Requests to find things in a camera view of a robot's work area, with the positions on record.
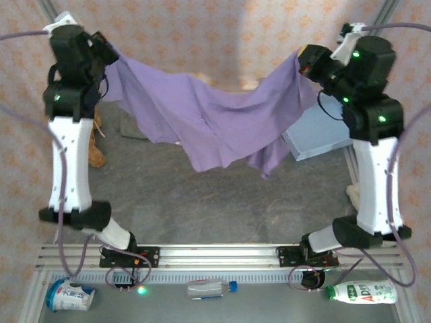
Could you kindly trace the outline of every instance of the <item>purple cloth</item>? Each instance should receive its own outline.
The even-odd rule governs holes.
[[[198,172],[246,158],[268,177],[289,152],[281,134],[316,101],[296,55],[254,91],[232,94],[120,54],[106,68],[109,91],[103,100],[119,101],[152,143],[180,141]]]

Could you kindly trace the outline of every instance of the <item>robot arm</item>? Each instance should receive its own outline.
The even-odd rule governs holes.
[[[48,74],[43,98],[49,127],[63,145],[67,162],[64,224],[104,243],[129,250],[133,234],[111,217],[106,201],[93,201],[88,184],[88,143],[93,128],[94,108],[100,99],[104,68],[118,55],[101,33],[90,36],[65,12],[45,28],[57,63]],[[55,79],[58,72],[60,79]],[[39,211],[42,221],[58,222],[62,166],[60,151],[53,144],[53,189],[49,206]]]
[[[387,213],[386,177],[389,158],[403,131],[403,109],[383,94],[395,61],[391,43],[366,36],[364,24],[345,24],[341,45],[331,52],[317,45],[305,46],[298,60],[300,72],[319,83],[323,92],[343,105],[343,121],[350,130],[360,173],[360,210],[356,216],[335,219],[332,225],[305,235],[301,244],[310,254],[340,247],[368,249],[393,240]],[[394,223],[402,238],[411,236],[403,225],[398,206],[395,167]]]

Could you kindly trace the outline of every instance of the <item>patterned wallpaper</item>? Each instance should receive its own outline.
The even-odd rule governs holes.
[[[374,21],[383,0],[54,0],[90,32],[101,30],[134,59],[168,72],[187,72],[220,88],[238,91],[268,75],[303,44],[336,47],[344,21]],[[431,24],[428,0],[405,0],[395,21]],[[46,20],[32,0],[0,3],[2,34],[38,30]],[[401,100],[407,119],[431,101],[429,35],[391,30],[384,36],[399,53],[388,93]],[[0,100],[43,119],[41,93],[51,63],[44,36],[8,40],[0,46]],[[413,227],[409,241],[421,270],[415,293],[422,314],[431,311],[430,118],[415,133],[401,160],[401,203]],[[46,137],[0,114],[0,312],[15,322],[39,244],[54,228],[37,220],[51,189],[51,152]]]

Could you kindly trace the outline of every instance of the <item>green bottle cap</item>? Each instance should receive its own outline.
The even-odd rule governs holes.
[[[337,296],[337,294],[335,293],[334,287],[328,286],[328,287],[326,287],[326,290],[328,291],[328,294],[329,294],[329,300],[335,301],[335,297]]]

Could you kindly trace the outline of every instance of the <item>green led light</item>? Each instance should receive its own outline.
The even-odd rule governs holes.
[[[140,294],[140,295],[144,295],[144,294],[147,293],[147,289],[145,289],[144,286],[139,286],[138,289],[137,289],[137,293]]]

